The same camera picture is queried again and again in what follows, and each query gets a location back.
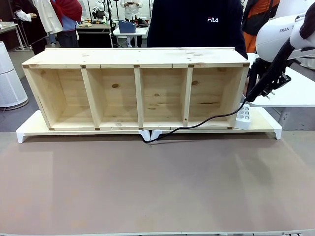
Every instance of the black cable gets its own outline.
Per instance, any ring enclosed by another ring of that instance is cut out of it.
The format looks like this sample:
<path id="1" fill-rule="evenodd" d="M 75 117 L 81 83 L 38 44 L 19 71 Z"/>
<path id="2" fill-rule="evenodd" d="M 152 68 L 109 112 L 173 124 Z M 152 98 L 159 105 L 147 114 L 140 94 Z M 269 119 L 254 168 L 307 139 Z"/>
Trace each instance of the black cable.
<path id="1" fill-rule="evenodd" d="M 245 105 L 246 102 L 247 102 L 247 99 L 245 98 L 245 100 L 244 100 L 244 102 L 242 103 L 242 105 L 241 105 L 236 111 L 234 111 L 234 112 L 232 112 L 232 113 L 225 114 L 225 115 L 217 115 L 217 116 L 210 117 L 210 118 L 206 119 L 205 121 L 201 122 L 200 124 L 197 124 L 197 125 L 194 125 L 194 126 L 176 128 L 176 129 L 172 130 L 171 132 L 169 132 L 169 133 L 167 133 L 167 134 L 160 135 L 160 136 L 157 137 L 156 139 L 153 139 L 153 140 L 150 140 L 150 141 L 145 141 L 143 138 L 142 138 L 142 140 L 143 140 L 144 143 L 150 144 L 150 143 L 153 143 L 153 142 L 155 142 L 155 141 L 161 140 L 161 139 L 163 139 L 163 138 L 165 138 L 165 137 L 167 137 L 167 136 L 169 136 L 169 135 L 175 133 L 175 132 L 178 131 L 178 130 L 181 130 L 181 129 L 183 129 L 183 130 L 185 130 L 185 129 L 194 129 L 194 128 L 197 128 L 197 127 L 199 127 L 199 126 L 202 126 L 204 123 L 208 122 L 208 121 L 211 120 L 211 119 L 232 116 L 232 115 L 238 113 L 238 112 L 244 107 L 244 105 Z"/>
<path id="2" fill-rule="evenodd" d="M 305 58 L 305 59 L 315 59 L 315 58 L 312 58 L 312 57 L 302 57 L 302 58 Z"/>
<path id="3" fill-rule="evenodd" d="M 90 2 L 88 0 L 88 6 L 89 6 L 89 13 L 90 13 L 90 18 L 91 18 L 91 22 L 92 22 L 92 14 L 91 14 L 91 8 L 90 8 Z"/>
<path id="4" fill-rule="evenodd" d="M 103 6 L 104 6 L 104 10 L 100 11 L 100 12 L 105 12 L 106 11 L 106 6 L 105 6 L 105 0 L 103 1 Z"/>

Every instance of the person in red jacket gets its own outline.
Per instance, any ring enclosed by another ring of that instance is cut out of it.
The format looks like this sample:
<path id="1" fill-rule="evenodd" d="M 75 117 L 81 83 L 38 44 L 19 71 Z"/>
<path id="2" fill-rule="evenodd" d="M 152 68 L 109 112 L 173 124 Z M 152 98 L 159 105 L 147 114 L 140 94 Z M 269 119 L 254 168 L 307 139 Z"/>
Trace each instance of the person in red jacket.
<path id="1" fill-rule="evenodd" d="M 50 0 L 56 15 L 63 26 L 57 33 L 58 41 L 62 48 L 77 48 L 78 40 L 76 28 L 81 21 L 82 6 L 78 0 Z"/>

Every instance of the red jacket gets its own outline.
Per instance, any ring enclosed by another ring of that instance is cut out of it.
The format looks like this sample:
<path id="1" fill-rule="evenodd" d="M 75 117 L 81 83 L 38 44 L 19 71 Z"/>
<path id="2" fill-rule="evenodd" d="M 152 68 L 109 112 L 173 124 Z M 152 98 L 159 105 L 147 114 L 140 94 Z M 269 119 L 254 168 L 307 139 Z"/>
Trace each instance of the red jacket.
<path id="1" fill-rule="evenodd" d="M 56 2 L 50 0 L 50 2 L 61 24 L 64 15 L 74 21 L 81 21 L 82 6 L 78 0 L 56 0 Z"/>

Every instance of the white table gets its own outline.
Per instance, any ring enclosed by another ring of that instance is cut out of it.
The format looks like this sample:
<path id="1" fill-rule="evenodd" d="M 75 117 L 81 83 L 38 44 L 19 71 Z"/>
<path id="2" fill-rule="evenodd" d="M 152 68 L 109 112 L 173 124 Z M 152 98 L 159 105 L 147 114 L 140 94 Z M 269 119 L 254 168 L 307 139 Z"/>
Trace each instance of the white table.
<path id="1" fill-rule="evenodd" d="M 120 33 L 119 27 L 117 29 L 114 30 L 114 35 L 116 37 L 118 36 L 127 36 L 127 45 L 129 48 L 132 48 L 131 43 L 130 43 L 130 39 L 131 37 L 134 37 L 134 45 L 135 47 L 138 47 L 138 41 L 137 41 L 137 37 L 136 36 L 145 36 L 147 35 L 149 30 L 149 27 L 145 27 L 145 28 L 136 28 L 136 33 Z"/>
<path id="2" fill-rule="evenodd" d="M 256 54 L 248 55 L 250 62 L 257 58 Z M 288 67 L 285 74 L 290 76 L 292 81 L 273 91 L 275 95 L 269 94 L 270 99 L 259 96 L 250 103 L 256 107 L 284 108 L 279 119 L 281 125 L 286 122 L 290 108 L 315 107 L 315 82 Z"/>
<path id="3" fill-rule="evenodd" d="M 18 28 L 17 28 L 18 24 L 11 23 L 11 22 L 0 22 L 0 24 L 5 26 L 3 29 L 0 30 L 0 34 L 7 32 L 7 31 L 15 30 L 16 35 L 17 35 L 18 40 L 19 40 L 20 48 L 22 51 L 24 51 L 24 46 L 23 46 L 22 40 L 21 40 L 19 32 L 18 32 Z"/>

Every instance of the desk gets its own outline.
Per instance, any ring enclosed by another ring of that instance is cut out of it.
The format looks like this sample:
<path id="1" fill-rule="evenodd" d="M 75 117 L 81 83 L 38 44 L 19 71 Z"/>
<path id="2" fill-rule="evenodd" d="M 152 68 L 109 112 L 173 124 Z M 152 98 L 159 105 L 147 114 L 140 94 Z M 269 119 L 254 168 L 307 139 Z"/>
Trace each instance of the desk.
<path id="1" fill-rule="evenodd" d="M 4 27 L 3 29 L 0 30 L 0 34 L 7 32 L 7 31 L 15 30 L 16 36 L 18 37 L 18 40 L 19 40 L 21 50 L 24 51 L 24 46 L 23 46 L 22 40 L 21 40 L 19 32 L 18 32 L 18 28 L 17 28 L 18 24 L 10 23 L 10 22 L 0 22 L 0 24 L 3 26 L 7 25 L 6 27 Z"/>
<path id="2" fill-rule="evenodd" d="M 78 27 L 80 48 L 112 48 L 110 25 L 93 24 L 91 27 Z"/>
<path id="3" fill-rule="evenodd" d="M 253 62 L 257 58 L 256 54 L 249 54 L 249 61 Z M 280 125 L 284 125 L 292 107 L 315 107 L 315 82 L 300 73 L 287 67 L 286 75 L 290 76 L 292 81 L 285 86 L 274 91 L 275 95 L 269 94 L 267 97 L 259 96 L 250 103 L 256 107 L 284 108 L 279 120 Z"/>
<path id="4" fill-rule="evenodd" d="M 145 28 L 136 28 L 136 33 L 120 33 L 119 27 L 117 29 L 114 30 L 114 35 L 116 37 L 118 36 L 127 36 L 127 44 L 129 48 L 132 48 L 131 43 L 130 43 L 130 37 L 134 37 L 134 45 L 135 47 L 138 47 L 138 41 L 137 41 L 137 37 L 136 36 L 145 36 L 147 35 L 149 30 L 149 27 L 145 27 Z"/>

